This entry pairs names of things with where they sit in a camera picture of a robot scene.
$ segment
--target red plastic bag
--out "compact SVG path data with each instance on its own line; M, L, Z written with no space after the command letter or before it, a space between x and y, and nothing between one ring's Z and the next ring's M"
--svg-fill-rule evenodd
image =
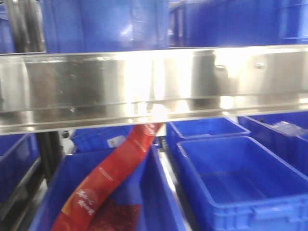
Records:
M107 197L142 162L162 123L135 125L127 139L80 183L52 231L86 231Z

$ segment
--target shelving rack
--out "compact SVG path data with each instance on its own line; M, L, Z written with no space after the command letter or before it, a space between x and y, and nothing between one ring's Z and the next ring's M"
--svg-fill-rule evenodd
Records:
M4 0L17 52L45 50L34 2ZM0 97L0 134L35 132L41 152L0 205L13 231L61 159L58 131L308 110L308 45L0 55Z

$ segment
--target white label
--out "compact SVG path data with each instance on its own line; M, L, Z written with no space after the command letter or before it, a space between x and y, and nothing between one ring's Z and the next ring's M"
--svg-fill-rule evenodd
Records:
M124 140L125 140L125 136L116 136L116 137L113 137L111 139L108 139L107 140L107 143L109 145L110 148L117 148L118 146L120 146Z

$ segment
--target clear plastic bag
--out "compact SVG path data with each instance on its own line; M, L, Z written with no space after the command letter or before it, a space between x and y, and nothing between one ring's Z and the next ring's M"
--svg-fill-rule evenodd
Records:
M271 125L273 129L278 132L281 132L287 136L302 136L308 133L308 130L303 129L295 124L288 123L285 121L278 122L276 124Z

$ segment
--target empty blue crate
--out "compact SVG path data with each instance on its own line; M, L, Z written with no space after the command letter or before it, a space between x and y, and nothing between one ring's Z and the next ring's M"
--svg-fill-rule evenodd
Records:
M127 125L78 129L73 133L71 140L77 147L77 152L115 148L125 140L132 128L132 125Z
M166 142L171 154L176 154L177 143L199 139L248 136L250 131L229 118L210 118L166 123Z
M9 23L9 18L5 10L4 3L0 4L0 53L14 53L14 42Z
M168 0L40 0L47 52L168 48Z
M38 155L35 134L0 136L0 202L9 198Z
M305 231L308 178L250 137L179 143L180 182L203 231Z

